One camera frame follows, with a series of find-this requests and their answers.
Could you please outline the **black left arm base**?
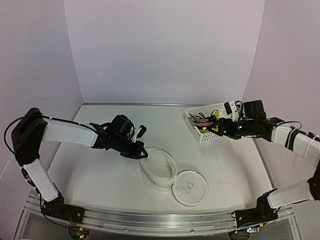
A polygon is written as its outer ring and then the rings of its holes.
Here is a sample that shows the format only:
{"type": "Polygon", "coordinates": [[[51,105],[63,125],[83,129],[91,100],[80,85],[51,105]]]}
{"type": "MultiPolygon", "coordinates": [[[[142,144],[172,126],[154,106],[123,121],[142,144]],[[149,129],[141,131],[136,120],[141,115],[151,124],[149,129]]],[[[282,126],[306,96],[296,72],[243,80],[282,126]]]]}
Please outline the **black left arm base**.
{"type": "Polygon", "coordinates": [[[85,209],[80,206],[65,203],[65,199],[60,192],[57,198],[46,201],[40,197],[40,212],[44,217],[51,217],[58,220],[68,221],[71,224],[81,224],[84,219],[85,209]]]}

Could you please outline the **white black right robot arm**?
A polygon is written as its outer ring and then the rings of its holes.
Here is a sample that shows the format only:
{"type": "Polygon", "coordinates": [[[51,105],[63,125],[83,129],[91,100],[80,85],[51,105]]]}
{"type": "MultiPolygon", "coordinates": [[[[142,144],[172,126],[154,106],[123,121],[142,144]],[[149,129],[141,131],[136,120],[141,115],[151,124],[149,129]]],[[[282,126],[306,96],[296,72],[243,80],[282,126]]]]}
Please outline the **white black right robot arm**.
{"type": "Polygon", "coordinates": [[[217,134],[230,139],[253,139],[268,159],[272,175],[288,174],[267,202],[252,209],[252,218],[262,222],[272,209],[320,199],[320,136],[302,129],[297,120],[268,117],[261,100],[227,101],[215,123],[217,134]]]}

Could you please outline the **white mesh laundry bag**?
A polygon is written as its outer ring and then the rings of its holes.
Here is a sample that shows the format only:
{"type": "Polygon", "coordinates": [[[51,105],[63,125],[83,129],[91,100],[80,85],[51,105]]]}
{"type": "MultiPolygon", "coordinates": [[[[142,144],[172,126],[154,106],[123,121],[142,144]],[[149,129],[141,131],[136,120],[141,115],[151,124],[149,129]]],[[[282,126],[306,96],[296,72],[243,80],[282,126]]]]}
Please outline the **white mesh laundry bag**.
{"type": "Polygon", "coordinates": [[[172,155],[160,147],[145,148],[147,158],[139,160],[144,185],[157,194],[171,194],[183,206],[195,207],[208,197],[209,184],[199,172],[178,170],[172,155]]]}

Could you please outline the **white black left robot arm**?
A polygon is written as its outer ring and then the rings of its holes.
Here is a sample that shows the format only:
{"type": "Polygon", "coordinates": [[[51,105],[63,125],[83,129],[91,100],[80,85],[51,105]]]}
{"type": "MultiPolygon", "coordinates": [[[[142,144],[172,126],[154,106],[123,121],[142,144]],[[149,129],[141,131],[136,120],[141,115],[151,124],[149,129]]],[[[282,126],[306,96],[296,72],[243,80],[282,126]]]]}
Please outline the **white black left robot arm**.
{"type": "Polygon", "coordinates": [[[148,157],[141,140],[146,131],[146,126],[135,126],[123,114],[116,115],[110,122],[82,123],[47,116],[33,107],[6,126],[3,142],[13,154],[26,181],[49,202],[48,211],[61,219],[67,214],[67,207],[58,200],[60,192],[48,174],[60,145],[113,150],[124,158],[140,160],[148,157]]]}

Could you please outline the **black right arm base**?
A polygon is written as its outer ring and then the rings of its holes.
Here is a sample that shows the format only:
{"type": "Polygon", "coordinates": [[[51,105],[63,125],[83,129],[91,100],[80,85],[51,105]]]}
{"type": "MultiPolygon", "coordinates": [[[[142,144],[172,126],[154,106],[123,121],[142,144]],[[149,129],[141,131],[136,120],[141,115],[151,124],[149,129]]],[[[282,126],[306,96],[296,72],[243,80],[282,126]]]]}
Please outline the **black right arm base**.
{"type": "Polygon", "coordinates": [[[271,208],[268,202],[268,196],[277,189],[270,190],[256,200],[256,207],[243,210],[235,210],[231,217],[235,219],[236,228],[256,227],[260,224],[266,224],[278,218],[279,208],[271,208]]]}

